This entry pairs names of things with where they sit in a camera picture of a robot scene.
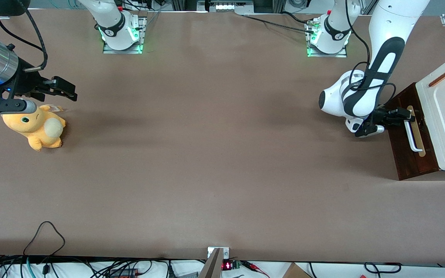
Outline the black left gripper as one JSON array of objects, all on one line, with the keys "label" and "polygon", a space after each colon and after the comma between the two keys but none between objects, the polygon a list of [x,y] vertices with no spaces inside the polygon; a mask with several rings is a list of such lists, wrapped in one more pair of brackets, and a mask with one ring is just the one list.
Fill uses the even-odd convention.
[{"label": "black left gripper", "polygon": [[415,121],[415,116],[411,115],[410,110],[404,108],[396,108],[392,110],[388,109],[375,109],[364,120],[364,130],[373,127],[374,125],[404,125],[405,122],[411,123]]}]

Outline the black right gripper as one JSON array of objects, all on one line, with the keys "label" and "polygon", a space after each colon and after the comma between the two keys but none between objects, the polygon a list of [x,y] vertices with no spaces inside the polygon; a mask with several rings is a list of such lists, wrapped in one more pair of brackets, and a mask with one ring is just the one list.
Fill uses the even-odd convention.
[{"label": "black right gripper", "polygon": [[27,73],[24,68],[32,68],[30,63],[18,58],[18,67],[15,74],[0,85],[0,91],[10,93],[10,98],[15,96],[30,97],[39,102],[44,102],[46,96],[65,97],[73,102],[77,101],[76,86],[62,77],[54,76],[51,79],[43,78],[39,72]]}]

